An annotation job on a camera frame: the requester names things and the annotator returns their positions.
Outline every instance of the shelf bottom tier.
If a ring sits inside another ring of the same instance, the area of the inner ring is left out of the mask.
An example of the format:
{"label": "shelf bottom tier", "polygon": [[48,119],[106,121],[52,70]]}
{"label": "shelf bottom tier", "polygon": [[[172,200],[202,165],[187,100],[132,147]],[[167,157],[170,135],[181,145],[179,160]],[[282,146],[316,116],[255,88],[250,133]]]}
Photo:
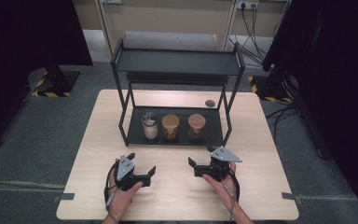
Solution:
{"label": "shelf bottom tier", "polygon": [[[155,139],[148,139],[144,135],[141,117],[147,112],[153,112],[158,116],[158,136]],[[174,114],[180,120],[176,140],[167,140],[163,137],[161,121],[168,114]],[[193,140],[188,137],[188,118],[193,114],[201,114],[206,120],[200,140]],[[223,134],[220,114],[215,108],[136,106],[132,110],[127,140],[129,144],[141,145],[221,146]]]}

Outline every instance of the cork lid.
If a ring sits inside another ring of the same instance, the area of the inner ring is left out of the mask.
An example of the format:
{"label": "cork lid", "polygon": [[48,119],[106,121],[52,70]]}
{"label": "cork lid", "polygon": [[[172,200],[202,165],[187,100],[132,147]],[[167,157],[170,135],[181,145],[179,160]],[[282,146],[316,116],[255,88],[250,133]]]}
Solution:
{"label": "cork lid", "polygon": [[195,129],[200,129],[205,126],[206,120],[200,114],[193,114],[188,118],[188,124]]}
{"label": "cork lid", "polygon": [[168,129],[176,128],[177,126],[179,126],[179,122],[179,118],[173,114],[166,115],[162,119],[162,125]]}

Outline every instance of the black shelf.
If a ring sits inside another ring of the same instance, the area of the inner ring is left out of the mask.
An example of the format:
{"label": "black shelf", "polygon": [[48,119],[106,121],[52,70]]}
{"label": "black shelf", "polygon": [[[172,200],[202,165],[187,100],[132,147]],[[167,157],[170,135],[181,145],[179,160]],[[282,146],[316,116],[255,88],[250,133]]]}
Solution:
{"label": "black shelf", "polygon": [[[153,111],[158,116],[158,137],[150,140],[144,137],[144,128],[141,117],[144,113]],[[174,141],[165,140],[162,136],[162,118],[165,115],[174,114],[179,120],[178,138]],[[188,117],[192,114],[201,114],[206,119],[203,136],[200,140],[191,140],[187,137],[189,125]],[[129,144],[143,145],[179,145],[179,146],[220,146],[223,134],[219,111],[211,108],[184,108],[161,106],[136,106],[132,110],[131,124],[127,135]]]}
{"label": "black shelf", "polygon": [[[126,146],[129,144],[224,146],[227,143],[231,133],[229,111],[245,70],[241,46],[238,43],[233,51],[127,49],[120,39],[113,54],[111,65],[123,108],[118,127]],[[129,91],[125,99],[118,72],[126,73]],[[226,85],[229,76],[236,77],[236,82],[228,101]],[[135,104],[131,83],[220,86],[222,91],[216,108],[138,106]],[[133,110],[130,128],[126,134],[122,125],[130,99]],[[222,134],[219,114],[221,105],[225,108],[227,117],[227,133],[225,136]],[[159,133],[155,140],[144,137],[141,116],[146,112],[153,112],[159,116]],[[162,137],[161,119],[167,114],[174,114],[180,119],[177,141],[166,141]],[[190,140],[187,137],[187,119],[192,114],[201,114],[207,121],[203,139],[199,141]]]}

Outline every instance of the shelf top tier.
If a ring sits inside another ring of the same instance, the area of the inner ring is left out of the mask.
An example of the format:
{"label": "shelf top tier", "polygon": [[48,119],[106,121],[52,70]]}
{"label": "shelf top tier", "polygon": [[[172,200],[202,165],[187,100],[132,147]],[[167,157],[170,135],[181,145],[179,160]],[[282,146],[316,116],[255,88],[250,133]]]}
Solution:
{"label": "shelf top tier", "polygon": [[117,56],[118,72],[237,76],[241,69],[235,51],[121,47]]}

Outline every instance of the table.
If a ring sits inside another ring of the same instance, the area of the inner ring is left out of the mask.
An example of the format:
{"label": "table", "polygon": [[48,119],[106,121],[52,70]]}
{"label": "table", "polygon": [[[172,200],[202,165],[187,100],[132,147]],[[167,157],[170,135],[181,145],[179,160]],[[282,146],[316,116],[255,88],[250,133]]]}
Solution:
{"label": "table", "polygon": [[[206,106],[218,91],[134,91],[137,105]],[[101,220],[103,188],[107,172],[120,155],[134,152],[135,172],[146,174],[154,165],[156,174],[149,188],[141,188],[122,220],[228,220],[229,213],[213,189],[195,177],[187,163],[208,164],[206,147],[129,145],[125,147],[118,129],[122,108],[117,90],[102,90],[78,150],[64,193],[73,200],[60,202],[57,217],[63,220]],[[128,128],[131,109],[124,126]],[[269,126],[257,96],[238,92],[230,112],[232,133],[226,148],[240,157],[237,178],[241,185],[240,204],[253,220],[298,217],[296,203],[282,198],[291,193]],[[225,115],[221,113],[222,132]]]}

